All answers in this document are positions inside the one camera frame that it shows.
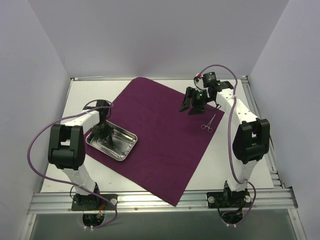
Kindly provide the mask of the steel instrument tray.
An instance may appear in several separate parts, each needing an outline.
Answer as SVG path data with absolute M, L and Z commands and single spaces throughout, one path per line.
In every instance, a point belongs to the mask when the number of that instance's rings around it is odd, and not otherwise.
M 85 142 L 101 153 L 121 162 L 124 161 L 138 141 L 137 135 L 106 121 L 108 134 L 90 132 Z

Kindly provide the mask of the steel forceps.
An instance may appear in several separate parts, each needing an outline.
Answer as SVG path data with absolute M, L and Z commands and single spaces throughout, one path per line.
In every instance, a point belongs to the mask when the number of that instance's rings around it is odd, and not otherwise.
M 125 141 L 115 141 L 114 143 L 116 144 L 116 149 L 121 152 L 129 151 L 135 145 L 134 142 Z
M 210 121 L 207 124 L 202 124 L 200 127 L 202 130 L 207 130 L 208 133 L 213 132 L 213 128 L 211 127 L 212 122 L 214 121 L 216 117 L 216 114 L 213 115 L 213 117 L 210 119 Z

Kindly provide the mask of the purple cloth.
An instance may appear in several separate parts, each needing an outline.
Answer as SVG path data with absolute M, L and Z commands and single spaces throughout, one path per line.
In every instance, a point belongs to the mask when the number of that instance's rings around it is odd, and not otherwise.
M 123 161 L 88 144 L 86 154 L 176 206 L 214 136 L 201 125 L 216 114 L 216 130 L 224 116 L 212 106 L 203 114 L 179 112 L 184 97 L 151 79 L 133 79 L 114 100 L 110 121 L 137 135 L 137 143 Z

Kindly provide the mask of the steel surgical scissors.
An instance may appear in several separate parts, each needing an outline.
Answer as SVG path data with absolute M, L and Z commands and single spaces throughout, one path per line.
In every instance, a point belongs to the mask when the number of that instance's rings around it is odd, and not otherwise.
M 121 132 L 114 132 L 113 133 L 113 137 L 118 139 L 118 140 L 121 140 L 123 142 L 127 142 L 127 143 L 131 143 L 131 142 L 135 142 L 136 139 L 129 136 L 129 135 L 126 135 L 126 134 L 123 134 Z

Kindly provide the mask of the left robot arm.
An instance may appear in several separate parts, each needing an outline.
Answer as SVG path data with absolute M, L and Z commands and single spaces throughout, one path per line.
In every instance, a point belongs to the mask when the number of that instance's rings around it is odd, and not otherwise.
M 95 100 L 95 107 L 85 105 L 82 112 L 63 124 L 50 128 L 48 162 L 62 170 L 69 180 L 76 184 L 75 197 L 90 210 L 100 206 L 101 197 L 98 184 L 85 168 L 85 133 L 113 145 L 114 129 L 107 123 L 109 109 L 113 104 L 108 100 Z

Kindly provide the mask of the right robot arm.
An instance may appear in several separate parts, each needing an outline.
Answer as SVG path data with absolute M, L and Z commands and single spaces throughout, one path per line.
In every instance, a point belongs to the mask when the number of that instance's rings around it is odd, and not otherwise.
M 215 102 L 228 115 L 227 145 L 231 176 L 228 190 L 222 193 L 223 203 L 234 206 L 240 201 L 239 192 L 247 190 L 250 177 L 258 162 L 269 152 L 270 123 L 252 113 L 237 97 L 236 87 L 229 81 L 208 83 L 206 90 L 187 87 L 180 111 L 189 115 L 202 114 L 207 103 Z

